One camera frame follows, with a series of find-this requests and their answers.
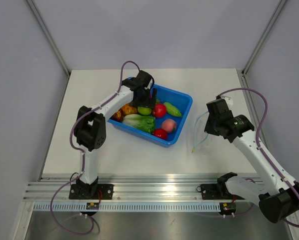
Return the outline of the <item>green apple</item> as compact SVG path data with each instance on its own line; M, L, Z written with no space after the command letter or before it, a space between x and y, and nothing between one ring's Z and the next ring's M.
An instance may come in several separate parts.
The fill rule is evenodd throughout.
M151 113L152 113L152 109L149 108L149 107L141 107L139 106L137 108L137 112L140 114L140 115L143 115L143 116L149 116Z

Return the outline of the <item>clear zip top bag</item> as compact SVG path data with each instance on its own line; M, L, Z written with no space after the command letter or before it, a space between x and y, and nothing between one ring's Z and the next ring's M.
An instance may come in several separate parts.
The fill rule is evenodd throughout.
M193 147L191 153L207 153L210 151L212 137L205 132L209 112L206 111L199 115L194 123L193 129Z

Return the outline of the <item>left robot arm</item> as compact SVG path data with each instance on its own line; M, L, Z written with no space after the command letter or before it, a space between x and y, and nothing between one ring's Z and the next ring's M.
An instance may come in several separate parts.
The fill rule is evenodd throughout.
M157 89L153 77L140 70L135 77L121 79L118 90L93 107L82 106L70 132L70 145L80 151L81 173L70 187L71 200L99 199L97 155L106 140L107 121L124 105L154 108Z

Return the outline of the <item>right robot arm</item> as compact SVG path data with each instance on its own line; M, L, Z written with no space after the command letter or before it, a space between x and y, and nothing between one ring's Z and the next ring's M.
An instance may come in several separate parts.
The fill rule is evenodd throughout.
M259 142L252 123L244 115L233 116L225 99L207 103L208 118L204 131L222 136L250 162L263 186L244 180L234 172L220 176L216 192L221 198L238 196L255 204L272 223L299 210L299 181L286 172L268 149Z

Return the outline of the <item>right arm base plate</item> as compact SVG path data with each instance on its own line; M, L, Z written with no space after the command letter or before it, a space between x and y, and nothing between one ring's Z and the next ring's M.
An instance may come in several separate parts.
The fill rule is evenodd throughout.
M238 175L234 172L226 173L217 178L216 183L202 183L196 187L203 200L243 200L241 196L231 194L225 183Z

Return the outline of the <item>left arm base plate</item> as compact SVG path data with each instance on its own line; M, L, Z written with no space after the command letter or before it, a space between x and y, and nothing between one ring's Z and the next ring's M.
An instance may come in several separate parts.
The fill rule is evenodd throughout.
M113 198L113 184L97 184L82 186L72 184L69 191L70 200L111 200Z

